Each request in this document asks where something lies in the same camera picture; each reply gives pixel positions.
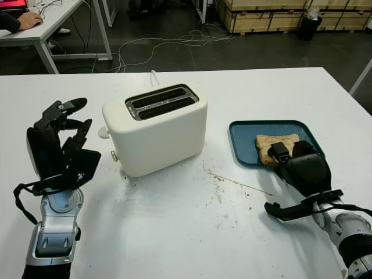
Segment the blue tray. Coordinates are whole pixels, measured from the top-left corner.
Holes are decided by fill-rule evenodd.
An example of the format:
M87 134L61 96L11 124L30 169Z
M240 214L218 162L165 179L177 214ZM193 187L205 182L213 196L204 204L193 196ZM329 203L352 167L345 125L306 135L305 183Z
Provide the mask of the blue tray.
M244 165L263 165L256 147L257 135L298 134L300 141L307 141L324 156L309 128L296 120L234 121L229 130L235 156Z

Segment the bread slice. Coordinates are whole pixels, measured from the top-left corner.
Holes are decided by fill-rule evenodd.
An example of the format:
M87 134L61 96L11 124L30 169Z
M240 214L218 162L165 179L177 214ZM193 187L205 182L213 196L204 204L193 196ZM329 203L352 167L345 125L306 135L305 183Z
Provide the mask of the bread slice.
M287 147L289 154L292 156L293 147L295 146L295 142L298 142L300 138L298 134L292 135L279 135L279 136L269 136L269 135L258 135L256 137L256 145L260 150L260 159L261 162L266 166L279 166L278 161L276 161L273 157L270 157L267 154L272 144L276 144L278 142L282 142L285 147Z

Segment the toaster slot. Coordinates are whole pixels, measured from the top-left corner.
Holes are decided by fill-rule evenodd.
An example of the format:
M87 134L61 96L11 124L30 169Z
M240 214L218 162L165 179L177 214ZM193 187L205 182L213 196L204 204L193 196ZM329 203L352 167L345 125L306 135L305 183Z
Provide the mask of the toaster slot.
M198 96L185 84L158 89L125 100L128 111L138 121L163 115L197 102L199 102Z
M152 109L142 110L138 113L138 116L141 120L149 119L176 109L183 108L185 106L192 105L193 103L195 103L195 101L192 98L187 97L174 102L166 103L165 105L156 106Z
M172 99L172 98L185 96L186 93L187 92L184 89L177 88L177 89L174 89L174 90L171 90L171 91L160 92L158 94L154 94L154 95L151 95L151 96L144 97L142 99L133 101L132 105L136 109L143 108L144 106L148 106L148 105L151 105L153 103L158 103L158 102L162 102L162 101L169 100L169 99Z

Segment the gray floor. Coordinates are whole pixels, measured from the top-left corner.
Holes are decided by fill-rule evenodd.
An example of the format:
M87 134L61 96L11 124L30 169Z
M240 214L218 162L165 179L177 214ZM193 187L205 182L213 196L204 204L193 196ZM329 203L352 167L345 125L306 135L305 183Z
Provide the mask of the gray floor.
M179 38L192 30L201 30L205 35L223 38L228 36L220 30L201 27L199 17L190 4L169 5L162 14L148 16L140 20L130 20L126 14L126 3L118 2L119 13L113 28L107 29L112 52L117 53L124 42L138 38ZM209 21L215 21L214 13ZM87 42L89 30L89 9L83 5L73 15L80 33ZM89 41L89 52L103 51L103 43L96 33L94 19ZM68 19L63 25L72 34L56 38L67 53L79 53L83 43ZM164 41L139 40L123 47L121 55L126 64L146 61L153 48ZM322 66L349 90L372 58L372 35L355 33L317 33L310 42L303 42L294 33L251 34L236 36L232 40L211 42L204 46L164 44L157 47L153 58L146 64L129 66L126 72L156 71L202 71L265 69L283 67ZM61 73L90 73L93 60L58 61ZM117 59L111 62L97 62L95 71L103 72L118 65ZM46 74L44 65L35 49L6 48L0 51L0 74ZM309 84L316 90L316 80L309 77ZM372 100L367 97L372 85L368 77L359 92L363 106L372 112Z

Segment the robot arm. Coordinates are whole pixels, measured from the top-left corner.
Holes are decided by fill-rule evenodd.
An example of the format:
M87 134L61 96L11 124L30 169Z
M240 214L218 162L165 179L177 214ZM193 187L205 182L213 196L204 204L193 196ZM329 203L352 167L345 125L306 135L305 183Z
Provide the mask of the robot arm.
M70 277L76 241L81 235L76 223L84 202L80 187L93 178L101 157L97 151L82 149L92 120L67 119L86 103L85 98L57 101L27 130L28 150L40 181L20 184L13 192L16 206L35 224L23 279ZM61 147L58 132L72 129L77 129L76 135ZM24 208L19 198L23 189L42 196L40 222Z
M306 141L295 144L293 157L283 143L271 145L269 155L280 163L275 172L306 198L290 208L267 202L267 213L282 221L312 216L337 247L349 269L348 278L372 278L371 225L353 212L362 211L372 216L372 211L344 205L342 191L331 188L331 171L326 160Z

